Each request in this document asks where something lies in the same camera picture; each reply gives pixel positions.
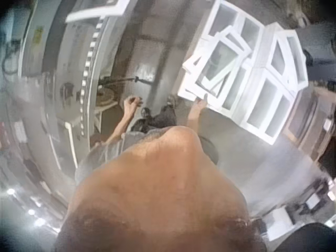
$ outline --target person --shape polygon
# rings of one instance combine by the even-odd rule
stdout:
[[[197,135],[206,99],[186,127],[125,133],[141,103],[127,98],[111,137],[81,162],[54,251],[263,251],[244,196]]]

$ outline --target concrete floor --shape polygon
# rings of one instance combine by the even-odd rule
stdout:
[[[140,9],[141,14],[137,15],[142,17],[141,20],[131,20],[139,26],[124,34],[124,37],[134,39],[127,68],[122,69],[122,73],[114,69],[112,76],[139,76],[153,82],[152,85],[126,83],[121,99],[131,94],[142,96],[144,104],[156,114],[172,91],[189,43],[209,4],[204,0],[155,0],[147,1],[147,4],[150,2],[153,2],[152,7],[143,12]],[[284,10],[271,0],[230,2],[265,25],[279,22],[288,28]],[[190,105],[183,100],[179,103],[176,109],[179,124],[185,124]],[[202,114],[200,134],[217,147],[219,169],[243,192],[252,216],[261,215],[298,196],[322,174],[284,135],[271,146],[210,110]]]

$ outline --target shoe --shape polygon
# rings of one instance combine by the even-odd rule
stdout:
[[[173,107],[173,109],[176,108],[176,97],[174,95],[169,95],[167,98],[167,105],[171,105]]]
[[[152,118],[151,110],[149,108],[142,108],[141,116],[145,119]]]

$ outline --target leg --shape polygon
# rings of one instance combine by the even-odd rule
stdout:
[[[163,106],[160,114],[150,121],[150,126],[162,129],[170,126],[176,126],[176,114],[171,105]]]

